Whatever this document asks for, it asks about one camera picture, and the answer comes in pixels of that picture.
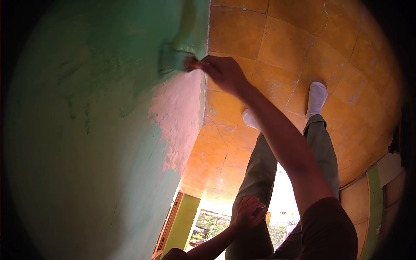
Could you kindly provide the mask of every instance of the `tile crack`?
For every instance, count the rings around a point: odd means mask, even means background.
[[[217,124],[214,122],[214,120],[212,120],[212,118],[211,118],[209,115],[207,115],[207,117],[208,117],[208,118],[211,120],[211,122],[214,124],[215,128],[217,129],[218,133],[219,133],[219,134],[220,134],[220,136],[221,136],[221,139],[223,140],[223,142],[224,142],[224,143],[225,143],[225,145],[227,146],[227,153],[225,154],[223,164],[221,165],[221,168],[220,168],[220,178],[224,181],[225,185],[227,185],[227,182],[226,182],[226,181],[224,180],[224,178],[221,176],[221,171],[223,170],[223,167],[224,167],[224,164],[225,164],[225,160],[227,159],[228,152],[229,152],[230,148],[228,147],[227,142],[224,140],[223,135],[221,134],[221,132],[220,132],[220,130],[219,130],[219,128],[218,128],[218,126],[217,126]]]

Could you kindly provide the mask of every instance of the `forearm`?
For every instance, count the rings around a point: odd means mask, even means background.
[[[238,234],[237,226],[231,224],[223,232],[191,249],[187,254],[192,260],[214,260],[237,238]]]

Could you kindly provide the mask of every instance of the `olive green pants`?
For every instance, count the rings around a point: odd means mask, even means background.
[[[338,198],[338,164],[331,138],[326,131],[327,123],[321,115],[312,116],[303,131],[303,136],[312,148],[326,184]],[[243,183],[233,204],[231,222],[234,219],[237,203],[246,196],[259,198],[269,207],[276,176],[277,160],[270,150],[263,134],[257,138],[256,146],[247,165]],[[240,235],[225,251],[226,260],[278,259],[292,260],[302,253],[300,221],[283,244],[273,253],[265,219],[260,224]]]

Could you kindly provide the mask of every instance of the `white sock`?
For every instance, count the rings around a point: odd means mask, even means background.
[[[314,115],[320,115],[325,100],[328,97],[327,88],[320,82],[312,82],[309,89],[308,111],[306,112],[306,122]]]
[[[254,115],[251,113],[250,110],[248,110],[248,109],[244,110],[244,112],[243,112],[243,121],[247,126],[252,127],[254,129],[257,129],[259,132],[261,132],[261,128],[260,128],[256,119],[254,118]]]

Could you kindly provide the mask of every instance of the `floor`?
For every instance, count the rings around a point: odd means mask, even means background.
[[[388,40],[359,1],[211,0],[208,50],[233,57],[299,131],[310,83],[326,85],[322,115],[341,186],[387,152],[402,79]],[[207,87],[205,123],[181,188],[220,212],[234,201],[258,131],[244,124],[236,98],[210,79]]]

